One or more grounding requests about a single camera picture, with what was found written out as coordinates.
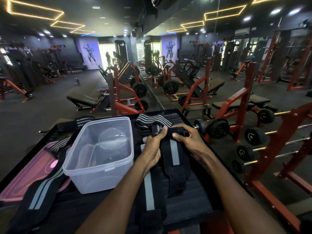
plastic container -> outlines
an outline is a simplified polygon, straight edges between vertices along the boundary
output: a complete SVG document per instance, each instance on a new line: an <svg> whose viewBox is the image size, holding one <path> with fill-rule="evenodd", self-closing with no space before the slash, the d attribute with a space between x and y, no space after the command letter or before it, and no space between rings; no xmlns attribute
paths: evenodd
<svg viewBox="0 0 312 234"><path fill-rule="evenodd" d="M63 169L82 194L115 188L133 164L134 148L128 117L84 125Z"/></svg>
<svg viewBox="0 0 312 234"><path fill-rule="evenodd" d="M51 142L45 147L55 145L57 141ZM56 166L58 160L48 151L42 148L29 163L17 174L10 184L1 192L0 200L5 202L20 201L23 199L28 187L37 180L45 178ZM61 184L58 192L64 190L70 183L69 177Z"/></svg>

ceiling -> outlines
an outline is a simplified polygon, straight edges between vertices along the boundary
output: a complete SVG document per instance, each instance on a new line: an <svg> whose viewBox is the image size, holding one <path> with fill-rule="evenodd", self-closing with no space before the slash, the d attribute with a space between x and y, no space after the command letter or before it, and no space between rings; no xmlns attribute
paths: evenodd
<svg viewBox="0 0 312 234"><path fill-rule="evenodd" d="M232 16L216 20L204 21L204 26L187 28L186 32L194 34L204 29L206 32L223 31L226 29L241 29L253 26L259 26L263 21L279 21L280 17L287 15L291 10L297 7L302 7L302 11L311 10L310 0L272 0L262 3L253 4L254 0L220 0L219 10L247 4L239 16ZM219 0L194 0L185 8L173 14L171 18L160 24L148 33L148 35L159 35L168 33L168 30L180 29L181 24L200 21L204 19L204 13L218 10ZM282 10L275 16L270 16L270 13L275 8ZM241 8L219 12L219 16L237 14ZM251 16L249 22L244 23L243 19Z"/></svg>
<svg viewBox="0 0 312 234"><path fill-rule="evenodd" d="M17 0L44 6L56 10L61 10L64 14L57 20L83 24L81 33L95 31L94 34L101 36L124 35L124 30L131 34L131 23L135 23L142 11L142 0ZM38 34L48 30L55 37L71 34L73 29L55 28L50 25L55 21L30 18L20 15L11 15L6 11L7 2L0 0L0 23L2 27L20 34ZM40 8L28 7L19 3L12 3L15 12L27 13L31 15L41 15L54 19L60 12L48 11ZM62 24L64 27L78 28L79 25Z"/></svg>

barbell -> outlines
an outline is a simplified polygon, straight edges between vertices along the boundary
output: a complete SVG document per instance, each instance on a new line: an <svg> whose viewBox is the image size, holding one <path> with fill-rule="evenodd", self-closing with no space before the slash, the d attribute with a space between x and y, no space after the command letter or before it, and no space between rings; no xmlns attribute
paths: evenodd
<svg viewBox="0 0 312 234"><path fill-rule="evenodd" d="M312 124L298 126L297 129L302 129L302 128L306 128L309 126L312 126ZM266 142L267 135L274 134L274 133L277 133L277 130L264 132L262 129L260 129L258 127L254 127L251 129L247 129L245 131L245 139L251 145L254 145L254 146L261 145L261 144L264 144Z"/></svg>
<svg viewBox="0 0 312 234"><path fill-rule="evenodd" d="M276 116L285 115L285 114L288 114L290 112L291 111L273 113L269 109L262 109L257 113L257 116L258 116L259 122L261 122L263 124L269 124L269 123L272 123L274 121Z"/></svg>
<svg viewBox="0 0 312 234"><path fill-rule="evenodd" d="M296 154L298 152L299 151L292 151L292 152L289 152L289 153L283 153L283 154L277 155L275 158L284 157L284 156L291 155L291 154ZM256 163L256 162L258 162L258 161L254 160L254 161L250 161L250 162L247 162L247 163L246 162L245 163L241 163L241 162L239 162L237 160L233 160L232 161L232 167L235 170L235 172L243 173L243 166L250 165L250 164L253 164L253 163Z"/></svg>
<svg viewBox="0 0 312 234"><path fill-rule="evenodd" d="M285 145L298 143L298 142L305 141L305 140L308 140L308 139L310 139L310 137L288 141L288 142L285 143ZM260 147L260 148L257 148L257 149L251 149L251 148L249 148L247 146L239 145L236 148L236 153L237 153L237 155L239 156L239 158L241 160L243 160L244 162L249 162L249 161L252 161L252 160L255 159L255 152L256 151L264 150L264 149L266 149L266 147Z"/></svg>
<svg viewBox="0 0 312 234"><path fill-rule="evenodd" d="M206 125L202 119L196 119L193 123L195 129L202 135L206 133L210 138L221 139L230 132L229 122L224 118L212 119Z"/></svg>

hand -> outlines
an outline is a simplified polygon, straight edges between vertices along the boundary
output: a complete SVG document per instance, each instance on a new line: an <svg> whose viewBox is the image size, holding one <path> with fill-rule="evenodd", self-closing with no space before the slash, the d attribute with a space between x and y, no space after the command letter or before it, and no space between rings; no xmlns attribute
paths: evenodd
<svg viewBox="0 0 312 234"><path fill-rule="evenodd" d="M155 137L149 136L146 138L144 150L140 155L140 157L142 157L146 162L147 165L146 171L155 166L158 160L160 159L161 153L159 149L159 144L160 141L163 138L165 138L167 130L168 130L167 126L164 126L163 129L161 130L161 133L159 133Z"/></svg>
<svg viewBox="0 0 312 234"><path fill-rule="evenodd" d="M204 162L207 158L215 159L214 153L207 147L203 142L201 136L199 135L197 129L190 127L185 124L174 125L173 127L183 127L188 133L189 137L184 137L177 133L173 133L172 137L178 141L185 144L186 148L192 153L193 157L197 161Z"/></svg>

doorway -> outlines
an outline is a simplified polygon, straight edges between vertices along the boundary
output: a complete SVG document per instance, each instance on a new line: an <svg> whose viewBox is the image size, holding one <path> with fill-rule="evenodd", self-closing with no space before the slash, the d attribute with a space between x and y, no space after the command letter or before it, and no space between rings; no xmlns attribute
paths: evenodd
<svg viewBox="0 0 312 234"><path fill-rule="evenodd" d="M114 58L113 51L116 51L116 47L114 43L99 44L99 53L101 55L104 70L106 70L108 67L106 52L109 53L111 58Z"/></svg>

